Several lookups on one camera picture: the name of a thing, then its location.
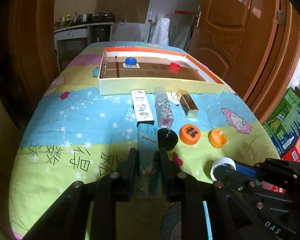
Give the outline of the white Hello Kitty box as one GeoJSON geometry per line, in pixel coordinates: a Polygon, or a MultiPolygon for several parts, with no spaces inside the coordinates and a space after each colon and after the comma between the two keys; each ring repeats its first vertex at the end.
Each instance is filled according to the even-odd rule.
{"type": "Polygon", "coordinates": [[[154,118],[144,90],[131,90],[136,126],[140,124],[154,125],[154,118]]]}

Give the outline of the red carton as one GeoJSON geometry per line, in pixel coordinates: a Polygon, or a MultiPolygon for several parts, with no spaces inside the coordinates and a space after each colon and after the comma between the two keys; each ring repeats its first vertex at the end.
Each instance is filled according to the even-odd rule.
{"type": "MultiPolygon", "coordinates": [[[[280,157],[282,160],[287,160],[287,161],[296,161],[300,163],[300,137],[286,153],[281,155],[280,157]]],[[[267,183],[267,182],[262,182],[261,185],[263,186],[264,189],[278,192],[278,193],[285,193],[285,189],[275,186],[273,184],[267,183]]]]}

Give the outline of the teal Good Luck box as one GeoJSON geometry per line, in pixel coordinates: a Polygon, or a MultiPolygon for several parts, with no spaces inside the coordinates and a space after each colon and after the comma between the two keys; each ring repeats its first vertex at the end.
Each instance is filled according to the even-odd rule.
{"type": "Polygon", "coordinates": [[[138,126],[140,194],[161,195],[161,181],[156,155],[159,151],[157,129],[150,124],[138,126]]]}

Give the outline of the green blue carton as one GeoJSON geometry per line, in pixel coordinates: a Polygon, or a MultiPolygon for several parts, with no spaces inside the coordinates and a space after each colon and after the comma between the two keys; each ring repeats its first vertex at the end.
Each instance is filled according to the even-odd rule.
{"type": "Polygon", "coordinates": [[[300,91],[287,89],[284,97],[263,123],[278,155],[288,151],[300,137],[300,91]]]}

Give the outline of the metal cooking pot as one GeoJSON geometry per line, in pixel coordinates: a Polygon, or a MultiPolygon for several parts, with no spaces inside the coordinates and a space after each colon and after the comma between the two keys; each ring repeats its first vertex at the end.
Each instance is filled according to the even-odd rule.
{"type": "Polygon", "coordinates": [[[77,20],[80,23],[90,23],[92,22],[93,15],[92,14],[81,14],[77,16],[77,20]]]}

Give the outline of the cardboard sheet on wall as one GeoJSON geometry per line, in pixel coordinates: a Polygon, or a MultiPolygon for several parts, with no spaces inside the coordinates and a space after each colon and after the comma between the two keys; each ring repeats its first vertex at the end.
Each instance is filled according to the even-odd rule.
{"type": "Polygon", "coordinates": [[[54,21],[70,15],[112,13],[118,21],[145,23],[150,0],[55,0],[54,21]]]}

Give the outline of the white hanging bag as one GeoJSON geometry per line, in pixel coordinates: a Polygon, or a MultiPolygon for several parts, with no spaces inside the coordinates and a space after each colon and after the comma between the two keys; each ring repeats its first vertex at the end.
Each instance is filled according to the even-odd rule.
{"type": "Polygon", "coordinates": [[[169,18],[158,19],[151,38],[152,44],[168,45],[170,22],[169,18]]]}

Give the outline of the light orange bottle cap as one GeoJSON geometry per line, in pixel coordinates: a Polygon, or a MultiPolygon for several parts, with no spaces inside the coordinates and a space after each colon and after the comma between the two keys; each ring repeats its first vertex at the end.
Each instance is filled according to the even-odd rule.
{"type": "Polygon", "coordinates": [[[208,140],[215,148],[222,148],[227,143],[226,135],[219,129],[213,129],[209,135],[208,140]]]}

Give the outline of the blue bottle cap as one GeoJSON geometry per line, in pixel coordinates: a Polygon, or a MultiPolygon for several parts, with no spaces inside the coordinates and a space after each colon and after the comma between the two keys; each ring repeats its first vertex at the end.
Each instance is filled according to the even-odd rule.
{"type": "Polygon", "coordinates": [[[134,66],[137,64],[137,59],[134,58],[134,57],[127,57],[125,59],[125,64],[128,65],[128,66],[134,66]]]}

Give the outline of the orange cap with label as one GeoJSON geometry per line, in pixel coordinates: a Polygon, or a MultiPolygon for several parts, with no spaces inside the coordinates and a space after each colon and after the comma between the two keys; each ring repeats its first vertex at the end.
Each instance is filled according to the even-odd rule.
{"type": "Polygon", "coordinates": [[[200,130],[192,124],[186,124],[180,129],[179,138],[184,144],[195,145],[200,139],[200,130]]]}

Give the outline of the black round cap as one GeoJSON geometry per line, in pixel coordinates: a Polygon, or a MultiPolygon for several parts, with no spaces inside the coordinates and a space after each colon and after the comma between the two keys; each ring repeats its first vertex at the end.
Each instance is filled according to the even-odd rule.
{"type": "Polygon", "coordinates": [[[165,148],[166,151],[171,151],[178,143],[177,134],[169,128],[161,128],[157,132],[159,149],[165,148]]]}

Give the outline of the shallow cardboard tray box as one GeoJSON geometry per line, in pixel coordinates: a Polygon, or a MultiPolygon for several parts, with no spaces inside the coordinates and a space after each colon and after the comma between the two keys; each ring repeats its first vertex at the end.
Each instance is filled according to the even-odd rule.
{"type": "Polygon", "coordinates": [[[140,47],[108,47],[104,49],[98,75],[101,95],[129,94],[141,89],[153,93],[156,87],[168,92],[186,90],[194,94],[220,94],[227,85],[209,68],[185,52],[140,47]],[[137,64],[125,64],[127,57],[137,64]],[[178,72],[171,62],[181,66],[178,72]]]}

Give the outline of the gold rectangular box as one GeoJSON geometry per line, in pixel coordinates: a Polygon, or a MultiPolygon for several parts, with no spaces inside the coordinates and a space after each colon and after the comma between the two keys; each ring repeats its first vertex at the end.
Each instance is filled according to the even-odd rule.
{"type": "Polygon", "coordinates": [[[187,118],[195,118],[198,114],[198,107],[186,90],[178,91],[180,105],[187,118]]]}

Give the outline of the red bottle cap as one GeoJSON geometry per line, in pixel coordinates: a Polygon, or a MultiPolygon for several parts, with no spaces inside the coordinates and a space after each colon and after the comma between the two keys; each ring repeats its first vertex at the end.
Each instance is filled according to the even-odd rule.
{"type": "Polygon", "coordinates": [[[178,72],[181,68],[181,66],[175,62],[171,62],[169,67],[172,71],[175,71],[175,72],[178,72]]]}

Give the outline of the brown wooden door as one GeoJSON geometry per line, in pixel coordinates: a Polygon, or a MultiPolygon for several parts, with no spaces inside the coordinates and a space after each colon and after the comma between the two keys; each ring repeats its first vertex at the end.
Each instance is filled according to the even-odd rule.
{"type": "Polygon", "coordinates": [[[300,15],[289,0],[200,0],[189,54],[265,122],[300,57],[300,15]]]}

